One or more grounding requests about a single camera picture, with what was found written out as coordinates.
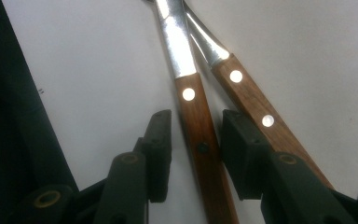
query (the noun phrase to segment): brass rivet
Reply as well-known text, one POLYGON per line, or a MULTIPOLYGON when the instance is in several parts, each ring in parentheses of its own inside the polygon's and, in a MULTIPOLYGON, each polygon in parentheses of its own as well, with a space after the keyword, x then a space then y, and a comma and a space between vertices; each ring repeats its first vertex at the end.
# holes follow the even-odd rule
POLYGON ((48 190, 34 200, 34 206, 37 208, 50 207, 60 198, 61 194, 57 190, 48 190))
POLYGON ((281 156, 279 156, 279 159, 289 165, 293 165, 293 164, 297 163, 297 160, 294 157, 291 157, 288 155, 281 155, 281 156))

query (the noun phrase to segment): knife blade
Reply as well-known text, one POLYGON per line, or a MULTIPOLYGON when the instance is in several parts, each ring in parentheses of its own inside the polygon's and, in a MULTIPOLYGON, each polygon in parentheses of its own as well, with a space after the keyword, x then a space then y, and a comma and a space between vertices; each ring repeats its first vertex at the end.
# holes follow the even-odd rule
POLYGON ((236 107, 252 119, 253 123, 267 137, 274 151, 297 155, 307 163, 328 188, 332 189, 331 183, 255 84, 237 57, 214 37, 186 3, 184 5, 192 39, 211 67, 212 73, 236 107))
POLYGON ((239 223, 211 112, 194 63, 183 2, 156 0, 156 6, 208 223, 239 223))

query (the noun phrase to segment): metal screw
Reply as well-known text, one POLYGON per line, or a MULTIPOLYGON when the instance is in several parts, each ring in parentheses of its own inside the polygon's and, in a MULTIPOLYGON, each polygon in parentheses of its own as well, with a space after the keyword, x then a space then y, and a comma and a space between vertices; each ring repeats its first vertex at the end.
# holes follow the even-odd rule
POLYGON ((199 145, 197 146, 197 150, 200 153, 206 153, 209 150, 209 147, 206 143, 199 143, 199 145))
POLYGON ((50 207, 60 198, 61 194, 57 190, 48 190, 34 200, 34 206, 37 208, 50 207))
POLYGON ((289 165, 293 165, 293 164, 297 163, 297 160, 294 157, 291 157, 289 155, 281 155, 281 156, 279 156, 279 159, 289 165))

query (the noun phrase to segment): knife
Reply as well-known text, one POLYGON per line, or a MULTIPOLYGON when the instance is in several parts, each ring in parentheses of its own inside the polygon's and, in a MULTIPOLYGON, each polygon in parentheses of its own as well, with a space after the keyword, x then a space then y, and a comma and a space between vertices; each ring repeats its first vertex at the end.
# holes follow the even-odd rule
POLYGON ((208 223, 239 223, 221 162, 211 112, 189 44, 183 1, 155 2, 208 223))
POLYGON ((185 12, 189 32, 212 73, 225 89, 236 107, 251 118, 266 136, 274 151, 297 155, 330 189, 333 186, 303 148, 267 97, 234 54, 205 27, 186 3, 185 12))

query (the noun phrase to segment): wooden knife handle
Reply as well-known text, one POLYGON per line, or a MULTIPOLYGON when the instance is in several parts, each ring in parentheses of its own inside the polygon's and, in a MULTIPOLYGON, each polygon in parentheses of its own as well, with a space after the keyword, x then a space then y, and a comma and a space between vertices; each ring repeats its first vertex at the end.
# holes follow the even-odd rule
POLYGON ((233 54, 228 59, 214 66, 212 72, 237 108, 242 113, 247 114, 267 137, 274 151, 297 155, 307 163, 310 169, 328 188, 333 188, 233 54))
POLYGON ((179 77, 175 85, 208 223, 239 223, 200 75, 179 77))

